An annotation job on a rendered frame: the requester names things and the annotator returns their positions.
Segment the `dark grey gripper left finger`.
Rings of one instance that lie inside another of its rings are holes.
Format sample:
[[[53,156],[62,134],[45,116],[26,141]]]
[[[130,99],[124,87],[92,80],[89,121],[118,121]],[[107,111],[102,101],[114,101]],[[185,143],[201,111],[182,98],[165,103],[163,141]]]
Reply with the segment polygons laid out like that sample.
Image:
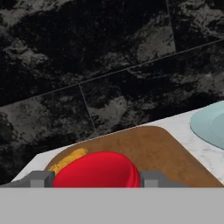
[[[20,180],[1,185],[4,188],[29,188],[29,187],[52,187],[55,178],[54,171],[32,171]]]

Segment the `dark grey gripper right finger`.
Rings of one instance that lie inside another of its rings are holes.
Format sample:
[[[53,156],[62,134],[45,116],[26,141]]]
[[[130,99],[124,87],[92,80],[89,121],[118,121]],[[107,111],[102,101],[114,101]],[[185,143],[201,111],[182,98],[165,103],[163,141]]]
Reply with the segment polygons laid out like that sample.
[[[140,171],[141,187],[186,187],[169,180],[161,171]]]

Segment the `red jam jar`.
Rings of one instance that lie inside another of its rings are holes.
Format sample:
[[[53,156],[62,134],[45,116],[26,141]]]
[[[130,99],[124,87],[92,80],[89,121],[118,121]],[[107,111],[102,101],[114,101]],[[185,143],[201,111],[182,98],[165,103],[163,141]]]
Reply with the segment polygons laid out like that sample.
[[[123,154],[100,151],[87,154],[63,168],[53,181],[54,187],[139,187],[140,175]]]

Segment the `brown wooden cutting board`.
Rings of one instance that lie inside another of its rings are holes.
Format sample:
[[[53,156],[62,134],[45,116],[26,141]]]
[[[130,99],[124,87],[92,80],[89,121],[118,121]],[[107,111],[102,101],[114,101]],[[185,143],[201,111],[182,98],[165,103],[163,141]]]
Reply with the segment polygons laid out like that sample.
[[[190,187],[223,187],[223,184],[180,142],[160,127],[143,126],[127,129],[68,146],[50,160],[45,170],[79,148],[86,148],[89,153],[122,153],[140,171],[161,171],[170,180]]]

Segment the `golden croissant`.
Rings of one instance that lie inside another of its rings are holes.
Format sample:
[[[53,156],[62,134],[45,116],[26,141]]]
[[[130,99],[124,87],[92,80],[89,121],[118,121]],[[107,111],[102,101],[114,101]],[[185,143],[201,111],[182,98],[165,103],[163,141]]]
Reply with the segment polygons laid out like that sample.
[[[55,172],[55,174],[58,174],[67,165],[71,164],[73,161],[75,161],[87,154],[88,154],[88,150],[85,148],[79,148],[77,150],[74,150],[67,156],[63,157],[58,163],[54,163],[53,165],[51,165],[48,168],[48,170],[51,172]]]

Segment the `pale blue plate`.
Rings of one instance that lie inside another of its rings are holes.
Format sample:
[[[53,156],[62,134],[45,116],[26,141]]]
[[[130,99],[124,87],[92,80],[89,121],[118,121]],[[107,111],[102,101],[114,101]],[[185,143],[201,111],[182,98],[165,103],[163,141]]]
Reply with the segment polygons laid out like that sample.
[[[210,104],[194,113],[190,128],[205,142],[224,150],[224,101]]]

